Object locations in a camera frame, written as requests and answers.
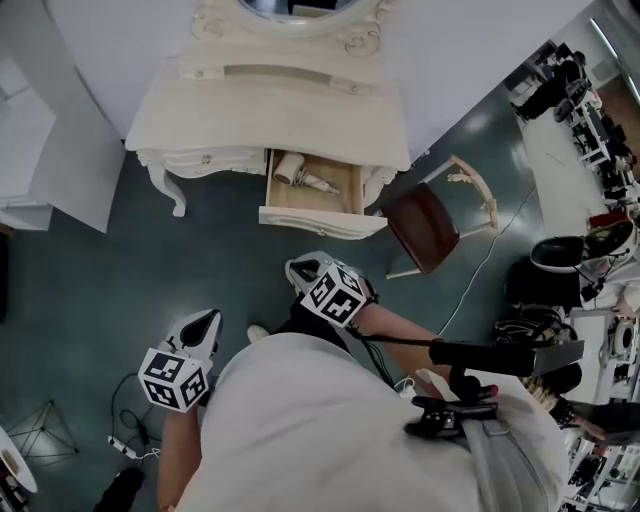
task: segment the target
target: power strip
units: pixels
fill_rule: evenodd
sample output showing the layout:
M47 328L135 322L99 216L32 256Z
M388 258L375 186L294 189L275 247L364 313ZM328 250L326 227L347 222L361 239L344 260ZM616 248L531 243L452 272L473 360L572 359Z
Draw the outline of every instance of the power strip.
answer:
M125 444L122 441L119 441L113 436L108 436L107 441L111 446L113 446L116 450L122 453L122 455L126 455L127 457L133 460L138 459L138 454L128 446L125 446Z

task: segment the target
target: oval mirror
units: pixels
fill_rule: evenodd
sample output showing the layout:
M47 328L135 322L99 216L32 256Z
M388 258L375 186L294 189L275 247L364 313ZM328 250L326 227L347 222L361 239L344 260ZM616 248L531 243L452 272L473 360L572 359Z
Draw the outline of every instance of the oval mirror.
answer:
M331 16L359 0L239 0L255 14L279 23L302 24Z

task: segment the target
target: brown leather seat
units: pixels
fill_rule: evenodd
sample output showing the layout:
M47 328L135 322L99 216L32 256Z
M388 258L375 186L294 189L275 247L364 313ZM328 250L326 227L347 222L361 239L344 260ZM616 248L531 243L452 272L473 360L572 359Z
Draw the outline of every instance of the brown leather seat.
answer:
M400 243L423 274L433 272L460 241L460 232L426 183L382 206Z

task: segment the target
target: white round tabletop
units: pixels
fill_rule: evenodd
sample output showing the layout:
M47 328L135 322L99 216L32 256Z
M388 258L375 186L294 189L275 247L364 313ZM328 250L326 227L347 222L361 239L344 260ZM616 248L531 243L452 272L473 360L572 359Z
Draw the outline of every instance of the white round tabletop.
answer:
M36 484L27 462L2 427L0 427L0 460L27 491L38 492L38 484Z

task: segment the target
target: dressing table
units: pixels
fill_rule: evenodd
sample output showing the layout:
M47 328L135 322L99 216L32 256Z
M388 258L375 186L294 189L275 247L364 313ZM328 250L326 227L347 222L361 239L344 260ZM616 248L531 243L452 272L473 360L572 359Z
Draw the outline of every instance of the dressing table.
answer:
M202 2L193 41L159 71L126 147L175 202L176 217L186 198L172 174L231 170L266 176L260 223L365 238L387 222L364 208L411 164L398 90L379 54L393 1L338 0L335 10L283 3L278 12L260 0ZM301 153L340 196L272 179L286 151Z

